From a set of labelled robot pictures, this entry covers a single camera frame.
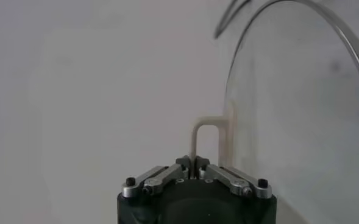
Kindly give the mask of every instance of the transparent plastic sheet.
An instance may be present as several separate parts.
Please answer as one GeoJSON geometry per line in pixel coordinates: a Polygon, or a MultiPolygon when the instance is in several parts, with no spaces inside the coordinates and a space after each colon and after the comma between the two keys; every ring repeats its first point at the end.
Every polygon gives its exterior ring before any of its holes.
{"type": "Polygon", "coordinates": [[[359,72],[345,45],[296,2],[265,9],[243,41],[226,95],[233,164],[270,180],[290,209],[279,223],[359,223],[359,72]]]}

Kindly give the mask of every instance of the gray background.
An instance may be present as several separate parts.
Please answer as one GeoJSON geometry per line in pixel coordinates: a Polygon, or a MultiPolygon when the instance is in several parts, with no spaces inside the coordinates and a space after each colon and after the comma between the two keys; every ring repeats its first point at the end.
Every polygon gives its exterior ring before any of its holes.
{"type": "MultiPolygon", "coordinates": [[[[130,175],[187,153],[222,113],[254,1],[219,41],[228,1],[0,0],[0,224],[116,223],[130,175]]],[[[323,1],[359,36],[359,3],[323,1]]],[[[217,133],[201,155],[216,161],[217,133]]]]}

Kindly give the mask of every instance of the bolt head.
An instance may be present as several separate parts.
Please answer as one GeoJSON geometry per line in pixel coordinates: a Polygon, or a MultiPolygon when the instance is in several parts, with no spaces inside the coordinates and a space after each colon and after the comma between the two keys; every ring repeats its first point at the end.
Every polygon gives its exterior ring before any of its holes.
{"type": "Polygon", "coordinates": [[[242,195],[246,198],[251,198],[252,196],[252,190],[249,187],[244,187],[242,191],[242,195]]]}
{"type": "Polygon", "coordinates": [[[126,178],[126,186],[132,187],[134,185],[136,185],[136,179],[134,177],[126,178]]]}
{"type": "Polygon", "coordinates": [[[266,179],[258,180],[258,187],[267,188],[269,186],[269,182],[266,179]]]}

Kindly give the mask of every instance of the curved metal wire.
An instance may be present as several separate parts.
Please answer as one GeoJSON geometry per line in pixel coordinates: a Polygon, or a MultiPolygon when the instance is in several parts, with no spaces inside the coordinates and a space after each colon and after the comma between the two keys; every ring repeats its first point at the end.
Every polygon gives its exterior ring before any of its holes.
{"type": "Polygon", "coordinates": [[[251,17],[250,21],[247,23],[246,27],[243,30],[243,33],[240,36],[239,42],[236,46],[235,53],[233,55],[232,63],[230,65],[229,69],[229,75],[227,79],[226,84],[226,95],[228,90],[228,84],[230,80],[230,76],[232,73],[233,64],[236,59],[236,55],[238,51],[240,50],[241,45],[244,43],[244,36],[248,33],[248,30],[254,20],[258,17],[258,15],[264,11],[265,8],[278,3],[278,2],[285,2],[285,1],[292,1],[292,2],[298,2],[301,4],[304,4],[314,10],[316,13],[318,13],[320,16],[322,16],[334,29],[334,31],[338,34],[342,42],[344,43],[345,47],[349,51],[358,71],[359,71],[359,39],[358,37],[351,31],[351,29],[347,26],[347,24],[341,20],[338,16],[336,16],[330,9],[319,5],[315,2],[312,2],[310,0],[271,0],[267,3],[265,3],[263,6],[261,6],[255,14],[251,17]]]}
{"type": "Polygon", "coordinates": [[[228,5],[228,8],[226,9],[226,11],[224,12],[224,14],[222,15],[220,22],[218,23],[216,30],[215,30],[215,34],[214,34],[214,38],[218,39],[220,37],[220,35],[225,31],[225,29],[228,27],[228,25],[232,22],[232,20],[237,16],[237,14],[240,12],[240,10],[246,6],[247,3],[251,2],[251,0],[245,0],[244,2],[242,2],[236,9],[235,11],[233,11],[233,13],[231,14],[231,11],[233,9],[233,6],[236,5],[236,2],[238,0],[232,0],[232,2],[228,5]]]}

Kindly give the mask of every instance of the black screw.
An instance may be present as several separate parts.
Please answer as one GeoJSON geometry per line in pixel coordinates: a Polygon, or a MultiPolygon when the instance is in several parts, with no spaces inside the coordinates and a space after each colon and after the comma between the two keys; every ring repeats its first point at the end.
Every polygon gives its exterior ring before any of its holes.
{"type": "Polygon", "coordinates": [[[132,187],[134,185],[136,185],[136,179],[134,177],[126,178],[126,186],[132,187]]]}
{"type": "Polygon", "coordinates": [[[266,179],[258,180],[258,187],[267,188],[269,186],[269,182],[266,179]]]}
{"type": "Polygon", "coordinates": [[[143,190],[141,190],[143,194],[145,195],[152,195],[152,188],[150,186],[145,186],[143,190]]]}

